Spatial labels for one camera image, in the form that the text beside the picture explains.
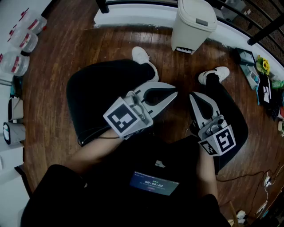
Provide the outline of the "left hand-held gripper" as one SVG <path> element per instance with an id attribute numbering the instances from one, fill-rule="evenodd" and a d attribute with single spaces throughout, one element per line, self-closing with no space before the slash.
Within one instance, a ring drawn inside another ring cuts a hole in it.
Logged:
<path id="1" fill-rule="evenodd" d="M 111 128 L 122 139 L 142 132 L 153 125 L 153 118 L 177 96 L 175 86 L 164 82 L 146 82 L 119 97 L 103 115 Z"/>

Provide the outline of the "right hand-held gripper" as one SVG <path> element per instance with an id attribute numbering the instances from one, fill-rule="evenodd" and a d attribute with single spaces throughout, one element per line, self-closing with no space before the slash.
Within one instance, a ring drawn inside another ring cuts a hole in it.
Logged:
<path id="1" fill-rule="evenodd" d="M 209 96 L 193 92 L 189 94 L 192 119 L 198 132 L 199 145 L 210 156 L 222 156 L 236 146 L 231 125 L 220 115 L 216 102 Z M 203 122 L 210 122 L 203 127 Z"/>

